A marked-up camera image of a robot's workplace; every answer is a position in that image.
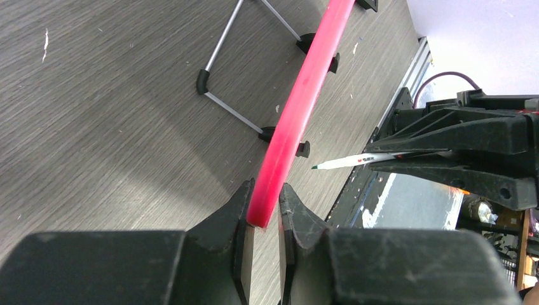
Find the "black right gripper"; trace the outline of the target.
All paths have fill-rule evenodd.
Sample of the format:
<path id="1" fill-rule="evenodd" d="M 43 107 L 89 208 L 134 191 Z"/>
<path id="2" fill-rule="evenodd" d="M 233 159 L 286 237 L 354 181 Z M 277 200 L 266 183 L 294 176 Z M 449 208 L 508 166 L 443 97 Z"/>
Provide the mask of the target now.
<path id="1" fill-rule="evenodd" d="M 535 114 L 429 113 L 452 106 L 537 112 L 538 95 L 486 95 L 478 89 L 461 91 L 455 98 L 427 102 L 420 108 L 413 104 L 410 91 L 401 88 L 374 129 L 375 142 L 368 144 L 365 152 L 461 150 L 515 155 L 535 146 L 538 134 Z M 538 206 L 538 188 L 532 174 L 510 168 L 466 165 L 448 159 L 396 159 L 371 163 L 369 168 L 462 189 L 511 210 Z"/>

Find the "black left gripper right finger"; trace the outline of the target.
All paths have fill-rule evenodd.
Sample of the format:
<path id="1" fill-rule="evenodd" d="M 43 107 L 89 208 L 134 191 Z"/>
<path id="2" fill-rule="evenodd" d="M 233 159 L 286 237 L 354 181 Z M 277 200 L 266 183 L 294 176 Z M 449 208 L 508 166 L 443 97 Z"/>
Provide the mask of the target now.
<path id="1" fill-rule="evenodd" d="M 282 304 L 520 304 L 470 231 L 330 227 L 291 185 L 278 199 Z"/>

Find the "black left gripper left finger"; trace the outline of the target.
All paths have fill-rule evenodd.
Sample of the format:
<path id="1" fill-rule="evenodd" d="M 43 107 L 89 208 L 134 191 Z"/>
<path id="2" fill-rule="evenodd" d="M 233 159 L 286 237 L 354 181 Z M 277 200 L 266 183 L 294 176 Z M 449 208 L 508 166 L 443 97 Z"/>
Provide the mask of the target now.
<path id="1" fill-rule="evenodd" d="M 30 234 L 1 266 L 1 303 L 248 304 L 253 188 L 188 231 Z"/>

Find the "white green marker pen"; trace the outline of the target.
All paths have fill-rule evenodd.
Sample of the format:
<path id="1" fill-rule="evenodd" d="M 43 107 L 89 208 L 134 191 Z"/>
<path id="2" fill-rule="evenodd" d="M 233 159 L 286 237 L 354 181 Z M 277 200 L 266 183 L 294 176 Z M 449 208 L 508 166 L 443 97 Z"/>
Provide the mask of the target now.
<path id="1" fill-rule="evenodd" d="M 354 167 L 367 165 L 369 163 L 377 163 L 400 159 L 406 157 L 419 156 L 422 152 L 391 152 L 391 153 L 362 153 L 344 158 L 332 159 L 323 163 L 314 165 L 312 170 L 331 170 L 335 168 Z"/>

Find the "pink-framed whiteboard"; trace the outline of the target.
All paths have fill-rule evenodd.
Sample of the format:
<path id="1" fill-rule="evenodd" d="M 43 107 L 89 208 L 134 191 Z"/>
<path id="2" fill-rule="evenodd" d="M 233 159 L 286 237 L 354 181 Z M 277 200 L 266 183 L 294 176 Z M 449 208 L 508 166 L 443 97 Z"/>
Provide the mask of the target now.
<path id="1" fill-rule="evenodd" d="M 234 117 L 255 130 L 259 138 L 269 144 L 247 210 L 247 222 L 255 227 L 266 228 L 276 206 L 280 191 L 287 180 L 294 158 L 309 155 L 309 144 L 301 138 L 317 103 L 328 72 L 335 73 L 339 66 L 337 48 L 354 1 L 329 1 L 320 25 L 314 33 L 300 36 L 268 2 L 263 4 L 295 37 L 296 46 L 306 55 L 299 74 L 283 107 L 276 126 L 260 128 L 246 117 L 230 108 L 207 87 L 210 70 L 242 7 L 237 1 L 225 28 L 204 68 L 196 80 L 196 92 L 206 96 Z"/>

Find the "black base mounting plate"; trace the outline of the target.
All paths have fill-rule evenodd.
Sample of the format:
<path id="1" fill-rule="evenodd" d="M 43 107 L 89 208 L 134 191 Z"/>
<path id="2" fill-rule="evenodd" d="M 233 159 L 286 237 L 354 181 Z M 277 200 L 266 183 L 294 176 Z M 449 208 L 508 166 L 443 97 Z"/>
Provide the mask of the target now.
<path id="1" fill-rule="evenodd" d="M 401 178 L 368 166 L 354 167 L 325 221 L 332 227 L 395 227 L 405 223 Z"/>

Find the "aluminium frame rail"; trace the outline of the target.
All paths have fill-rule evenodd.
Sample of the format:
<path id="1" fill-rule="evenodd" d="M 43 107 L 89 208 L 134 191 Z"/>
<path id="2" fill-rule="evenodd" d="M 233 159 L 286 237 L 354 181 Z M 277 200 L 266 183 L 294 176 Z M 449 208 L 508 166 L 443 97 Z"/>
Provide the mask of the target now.
<path id="1" fill-rule="evenodd" d="M 420 37 L 418 41 L 419 48 L 414 58 L 412 59 L 406 73 L 404 74 L 402 81 L 398 85 L 397 91 L 393 95 L 388 107 L 383 113 L 383 117 L 376 125 L 375 130 L 380 130 L 385 119 L 389 117 L 391 108 L 397 102 L 397 96 L 402 88 L 407 87 L 413 97 L 417 89 L 421 85 L 421 81 L 426 73 L 426 70 L 428 69 L 430 62 L 432 61 L 432 54 L 426 36 Z"/>

